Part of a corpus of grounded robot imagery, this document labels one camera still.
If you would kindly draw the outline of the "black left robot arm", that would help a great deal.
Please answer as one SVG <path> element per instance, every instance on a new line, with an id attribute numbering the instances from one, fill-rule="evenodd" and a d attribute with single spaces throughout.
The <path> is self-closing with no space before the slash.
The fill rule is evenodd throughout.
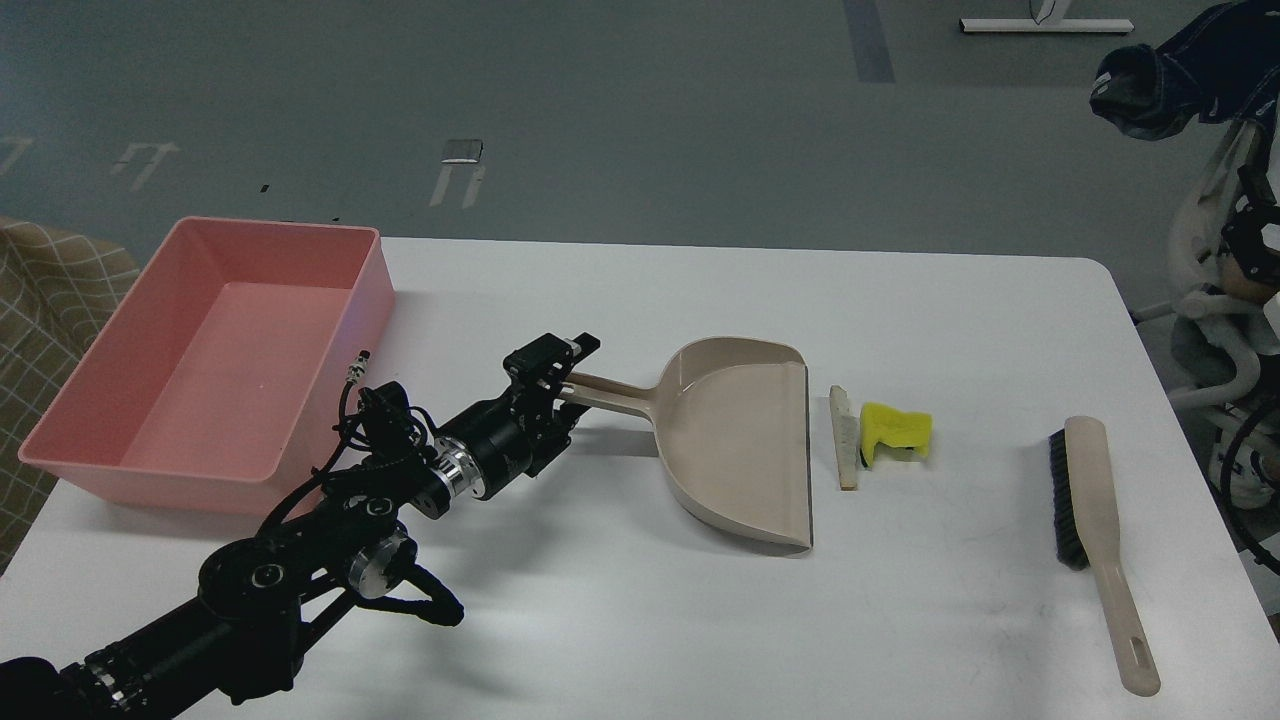
<path id="1" fill-rule="evenodd" d="M 396 382 L 361 387 L 361 351 L 332 456 L 251 537 L 205 560 L 196 596 L 77 664 L 6 661 L 3 716 L 174 719 L 214 692 L 242 705 L 289 691 L 306 653 L 353 609 L 458 625 L 463 605 L 419 565 L 401 509 L 436 519 L 458 497 L 490 500 L 538 475 L 570 447 L 585 407 L 561 396 L 599 346 L 589 333 L 531 341 L 504 359 L 500 395 L 442 425 Z"/>

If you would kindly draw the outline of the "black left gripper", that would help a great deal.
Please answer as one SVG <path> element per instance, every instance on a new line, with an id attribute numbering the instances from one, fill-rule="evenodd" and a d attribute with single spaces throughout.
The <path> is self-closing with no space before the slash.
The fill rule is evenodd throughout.
<path id="1" fill-rule="evenodd" d="M 553 393 L 559 393 L 576 365 L 600 346 L 590 333 L 535 338 L 503 361 L 513 386 L 472 404 L 440 427 L 440 437 L 461 447 L 479 473 L 472 496 L 490 500 L 515 478 L 536 477 L 570 447 L 581 406 L 558 402 Z"/>

